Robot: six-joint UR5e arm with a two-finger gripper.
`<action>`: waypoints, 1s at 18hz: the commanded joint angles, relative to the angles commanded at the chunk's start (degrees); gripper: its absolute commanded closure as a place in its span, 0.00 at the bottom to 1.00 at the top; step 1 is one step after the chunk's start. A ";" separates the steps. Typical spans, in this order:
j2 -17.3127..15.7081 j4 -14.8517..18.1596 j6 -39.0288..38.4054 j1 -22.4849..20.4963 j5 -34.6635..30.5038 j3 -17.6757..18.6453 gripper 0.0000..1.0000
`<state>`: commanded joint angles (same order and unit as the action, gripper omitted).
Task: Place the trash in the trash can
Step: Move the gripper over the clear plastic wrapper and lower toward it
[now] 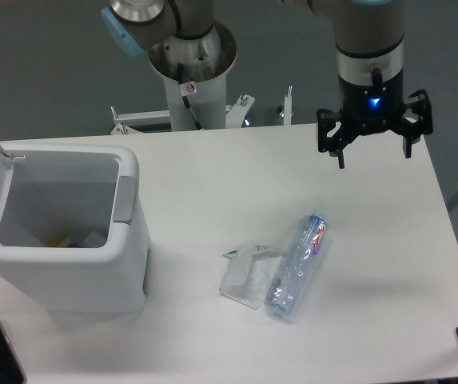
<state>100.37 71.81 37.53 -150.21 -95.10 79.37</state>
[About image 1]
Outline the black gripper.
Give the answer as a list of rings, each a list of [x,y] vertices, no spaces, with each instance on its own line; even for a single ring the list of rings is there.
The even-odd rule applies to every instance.
[[[405,158],[412,157],[412,147],[423,135],[433,132],[432,105],[425,89],[403,99],[403,76],[385,81],[379,90],[359,86],[339,77],[341,109],[317,111],[317,147],[320,153],[337,158],[345,168],[344,148],[359,134],[384,132],[382,122],[403,138]]]

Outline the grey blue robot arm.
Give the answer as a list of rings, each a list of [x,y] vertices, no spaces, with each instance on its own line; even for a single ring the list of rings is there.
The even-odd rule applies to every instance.
[[[412,146],[433,131],[424,90],[404,96],[402,1],[303,1],[333,24],[341,108],[317,111],[317,148],[338,160],[360,136],[391,131]],[[174,130],[225,126],[225,77],[237,57],[211,1],[111,1],[102,20],[130,56],[147,53],[167,88]]]

